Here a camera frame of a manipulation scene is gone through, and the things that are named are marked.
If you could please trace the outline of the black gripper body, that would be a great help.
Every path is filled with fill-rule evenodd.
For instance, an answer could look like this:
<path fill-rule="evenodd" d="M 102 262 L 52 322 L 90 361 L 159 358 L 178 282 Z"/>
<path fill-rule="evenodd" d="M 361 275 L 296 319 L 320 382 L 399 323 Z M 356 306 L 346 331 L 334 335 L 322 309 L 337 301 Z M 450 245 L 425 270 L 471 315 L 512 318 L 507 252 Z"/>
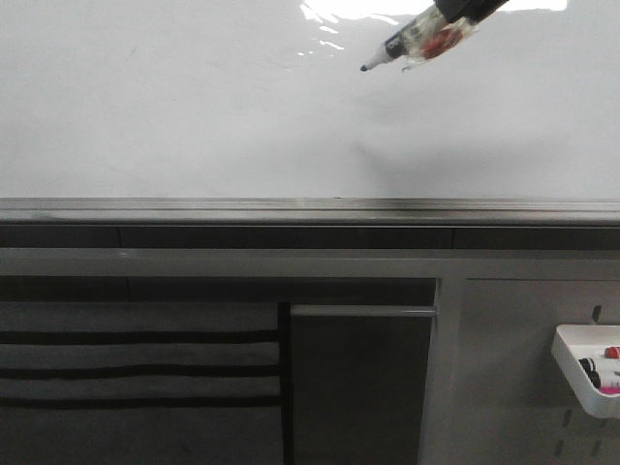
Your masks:
<path fill-rule="evenodd" d="M 485 20 L 508 0 L 435 0 L 434 4 L 447 23 L 465 17 L 475 23 Z"/>

